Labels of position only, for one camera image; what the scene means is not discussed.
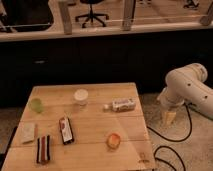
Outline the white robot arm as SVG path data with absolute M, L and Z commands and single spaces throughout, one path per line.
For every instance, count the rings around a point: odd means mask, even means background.
M 207 77 L 207 69 L 200 63 L 169 71 L 165 77 L 166 86 L 157 97 L 163 120 L 172 122 L 177 109 L 189 104 L 193 110 L 213 121 L 213 88 L 204 84 Z

